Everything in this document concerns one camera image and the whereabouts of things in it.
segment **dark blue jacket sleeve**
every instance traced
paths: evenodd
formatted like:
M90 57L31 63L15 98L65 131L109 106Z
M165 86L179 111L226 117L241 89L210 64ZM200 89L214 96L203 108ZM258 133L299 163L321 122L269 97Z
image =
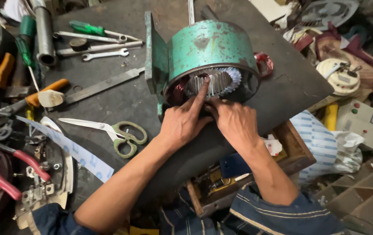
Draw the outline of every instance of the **dark blue jacket sleeve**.
M254 182L238 192L230 212L275 235L330 235L344 229L335 215L309 195L300 192L289 206L273 205L262 200Z
M73 213L66 212L57 203L33 211L34 222L42 235L94 235L95 232L78 225Z

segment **plastic bag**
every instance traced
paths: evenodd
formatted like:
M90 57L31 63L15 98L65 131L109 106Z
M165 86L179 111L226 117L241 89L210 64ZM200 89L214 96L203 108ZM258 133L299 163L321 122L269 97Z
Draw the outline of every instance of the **plastic bag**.
M332 131L337 141L337 158L333 165L335 173L354 173L361 168L362 152L358 145L365 140L349 131Z

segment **scissors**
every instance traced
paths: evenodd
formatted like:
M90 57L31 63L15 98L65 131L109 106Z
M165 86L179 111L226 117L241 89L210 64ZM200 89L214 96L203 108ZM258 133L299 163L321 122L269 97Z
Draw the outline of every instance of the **scissors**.
M97 122L91 122L91 121L73 119L73 118L59 118L58 120L64 123L69 123L69 124L78 125L78 126L85 126L85 127L90 127L90 128L95 128L98 130L106 131L108 136L110 136L111 140L114 142L115 151L122 158L130 158L137 152L137 146L133 144L132 141L136 142L137 144L144 144L147 141L146 131L139 125L134 124L132 122L122 121L111 126L106 123L97 123ZM122 126L132 126L132 127L137 128L143 133L144 138L142 140L137 139L134 135L121 130ZM119 147L125 143L127 143L131 147L131 150L127 154L122 154L119 150Z

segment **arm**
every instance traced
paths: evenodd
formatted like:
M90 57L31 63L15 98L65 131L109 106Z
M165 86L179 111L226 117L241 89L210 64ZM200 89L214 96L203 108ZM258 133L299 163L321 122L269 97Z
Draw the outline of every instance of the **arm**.
M262 198L272 204L290 205L299 192L258 135L256 110L215 97L209 103L205 109L211 112L221 133L251 168Z
M99 233L116 231L156 171L213 120L212 117L198 119L208 84L206 79L196 98L166 110L158 136L78 208L74 219L79 225Z

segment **forearm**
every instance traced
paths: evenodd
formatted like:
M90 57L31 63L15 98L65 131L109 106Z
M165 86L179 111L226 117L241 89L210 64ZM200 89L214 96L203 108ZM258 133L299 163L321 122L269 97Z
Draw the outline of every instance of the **forearm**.
M262 198L276 205L289 205L298 196L298 189L268 152L262 139L238 151L252 170Z
M172 153L154 138L79 207L75 221L95 232L115 232L146 184Z

